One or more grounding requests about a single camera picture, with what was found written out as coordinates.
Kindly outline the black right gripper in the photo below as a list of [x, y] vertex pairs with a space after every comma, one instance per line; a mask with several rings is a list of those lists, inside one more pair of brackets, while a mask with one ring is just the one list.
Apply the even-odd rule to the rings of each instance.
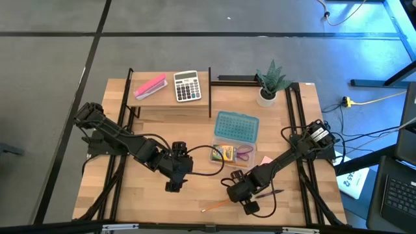
[[259, 205], [251, 198], [253, 194], [258, 193], [261, 188], [260, 184], [250, 177], [231, 178], [231, 180], [234, 184], [226, 189], [229, 199], [233, 203], [240, 203], [247, 215], [258, 212], [260, 210]]

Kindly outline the purple pen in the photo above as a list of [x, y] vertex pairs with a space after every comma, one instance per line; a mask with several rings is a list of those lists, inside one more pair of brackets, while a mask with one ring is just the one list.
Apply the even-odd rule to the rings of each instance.
[[266, 198], [268, 196], [279, 194], [280, 192], [283, 192], [283, 191], [284, 190], [277, 189], [277, 190], [273, 190], [272, 192], [268, 192], [268, 193], [265, 193], [265, 194], [260, 194], [260, 195], [256, 196], [255, 198], [256, 199]]

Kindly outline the purple handled scissors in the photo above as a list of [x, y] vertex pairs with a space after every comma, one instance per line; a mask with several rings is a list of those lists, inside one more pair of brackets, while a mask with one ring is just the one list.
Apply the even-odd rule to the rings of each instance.
[[240, 146], [237, 148], [237, 158], [243, 161], [248, 161], [253, 150], [254, 148], [249, 145]]

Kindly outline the yellow green crayon box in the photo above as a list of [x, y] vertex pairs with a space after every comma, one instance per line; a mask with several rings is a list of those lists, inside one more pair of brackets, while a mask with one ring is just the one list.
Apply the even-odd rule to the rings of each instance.
[[234, 163], [236, 161], [236, 148], [230, 145], [215, 144], [211, 153], [211, 160], [221, 161], [222, 159], [226, 163]]

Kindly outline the clear pencil box blue lid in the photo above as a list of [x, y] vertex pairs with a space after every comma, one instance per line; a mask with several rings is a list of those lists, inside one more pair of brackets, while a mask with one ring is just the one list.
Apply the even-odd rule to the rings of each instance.
[[215, 144], [224, 144], [234, 146], [237, 148], [243, 145], [249, 145], [253, 147], [253, 151], [250, 154], [250, 159], [247, 161], [249, 166], [243, 168], [240, 166], [230, 166], [234, 168], [241, 168], [243, 170], [249, 170], [254, 167], [255, 152], [257, 142], [257, 135], [259, 131], [259, 119], [253, 116], [245, 114], [239, 114], [236, 112], [220, 111], [216, 117], [216, 123], [214, 127], [213, 146]]

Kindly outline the white desk calculator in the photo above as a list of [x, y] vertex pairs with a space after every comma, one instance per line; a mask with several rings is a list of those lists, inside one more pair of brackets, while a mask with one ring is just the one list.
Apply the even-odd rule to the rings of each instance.
[[174, 74], [175, 96], [179, 103], [196, 101], [202, 98], [201, 86], [196, 70]]

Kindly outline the white plant pot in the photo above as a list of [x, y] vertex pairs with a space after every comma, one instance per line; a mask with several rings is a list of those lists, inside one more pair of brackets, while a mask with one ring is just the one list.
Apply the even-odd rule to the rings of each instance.
[[260, 88], [256, 97], [256, 102], [261, 107], [271, 107], [273, 104], [275, 104], [276, 99], [277, 93], [268, 96], [266, 95], [266, 92], [263, 90], [263, 88]]

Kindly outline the white booklet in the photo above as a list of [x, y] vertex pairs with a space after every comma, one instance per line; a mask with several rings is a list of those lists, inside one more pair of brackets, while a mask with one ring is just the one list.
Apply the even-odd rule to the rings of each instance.
[[362, 168], [355, 172], [338, 175], [337, 184], [339, 190], [351, 198], [358, 200], [363, 190], [369, 170], [369, 168]]

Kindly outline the green snake plant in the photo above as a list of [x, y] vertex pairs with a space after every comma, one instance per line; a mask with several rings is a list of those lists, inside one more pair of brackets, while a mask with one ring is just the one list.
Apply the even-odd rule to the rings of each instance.
[[282, 67], [277, 67], [274, 60], [265, 74], [261, 70], [256, 70], [258, 83], [261, 86], [261, 95], [265, 99], [273, 99], [277, 91], [288, 88], [293, 82], [286, 79], [286, 75], [281, 74]]

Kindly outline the black table edge bar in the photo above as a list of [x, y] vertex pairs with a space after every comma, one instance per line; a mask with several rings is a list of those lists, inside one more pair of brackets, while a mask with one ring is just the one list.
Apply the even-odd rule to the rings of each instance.
[[[86, 221], [75, 220], [71, 222], [49, 223], [49, 224], [33, 224], [26, 226], [10, 226], [0, 227], [0, 234], [86, 234], [102, 231], [102, 226], [105, 224], [139, 224], [138, 229], [159, 229], [159, 230], [186, 230], [186, 231], [202, 231], [206, 224], [165, 224], [165, 223], [123, 223], [113, 222], [111, 220]], [[227, 225], [215, 224], [217, 226], [217, 233], [219, 231], [253, 231], [253, 232], [273, 232], [281, 233], [282, 227], [295, 226], [254, 226], [254, 225]], [[319, 229], [320, 234], [403, 234], [391, 231], [378, 231], [370, 229], [358, 229], [350, 226], [327, 226], [320, 224], [311, 224], [304, 227], [296, 228], [310, 228]]]

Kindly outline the black laptop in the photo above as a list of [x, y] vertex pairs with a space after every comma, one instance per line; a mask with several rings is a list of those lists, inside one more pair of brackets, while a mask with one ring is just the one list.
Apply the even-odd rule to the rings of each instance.
[[416, 170], [382, 157], [367, 216], [367, 227], [416, 234]]

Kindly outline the dark laptop screen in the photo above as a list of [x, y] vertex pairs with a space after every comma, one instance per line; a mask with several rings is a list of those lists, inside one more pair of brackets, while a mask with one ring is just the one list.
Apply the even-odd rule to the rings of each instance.
[[395, 155], [416, 166], [416, 82], [408, 86], [400, 125]]

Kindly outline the silver aluminium bracket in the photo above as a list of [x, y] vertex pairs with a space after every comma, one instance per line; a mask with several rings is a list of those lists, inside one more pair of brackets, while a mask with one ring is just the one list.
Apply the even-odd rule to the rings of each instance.
[[121, 230], [130, 230], [138, 229], [139, 224], [105, 224], [102, 226], [102, 231], [121, 231]]
[[305, 227], [282, 227], [281, 233], [290, 234], [320, 234], [319, 229], [310, 229]]

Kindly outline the wooden shelf with black frame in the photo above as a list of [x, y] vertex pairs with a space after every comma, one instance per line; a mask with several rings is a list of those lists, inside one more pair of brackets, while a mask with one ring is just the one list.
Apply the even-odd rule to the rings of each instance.
[[[166, 75], [168, 85], [159, 91], [156, 91], [154, 94], [145, 97], [143, 100], [137, 100], [134, 95], [134, 91], [136, 91], [144, 83], [160, 76], [163, 73]], [[201, 88], [201, 99], [187, 102], [178, 102], [176, 99], [174, 73], [174, 71], [133, 72], [127, 105], [130, 107], [207, 107], [209, 105], [209, 73], [207, 71], [198, 72], [198, 79]]]

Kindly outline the black desk leg frame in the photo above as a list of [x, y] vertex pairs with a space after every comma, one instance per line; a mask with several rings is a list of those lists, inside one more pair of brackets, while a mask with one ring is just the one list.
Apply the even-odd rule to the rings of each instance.
[[[413, 0], [398, 0], [399, 7], [405, 12], [405, 18], [409, 20], [413, 30], [416, 32], [416, 6], [413, 5]], [[393, 10], [389, 6], [387, 0], [382, 1], [383, 6], [391, 18], [398, 37], [402, 42], [402, 45], [405, 47], [408, 56], [411, 59], [411, 63], [406, 67], [402, 68], [392, 77], [387, 80], [368, 80], [368, 79], [351, 79], [350, 85], [354, 87], [373, 87], [373, 88], [407, 88], [411, 81], [404, 81], [410, 75], [416, 73], [416, 51], [412, 49], [410, 43], [408, 42], [407, 36], [405, 35], [400, 23], [397, 20], [397, 17], [394, 15]]]

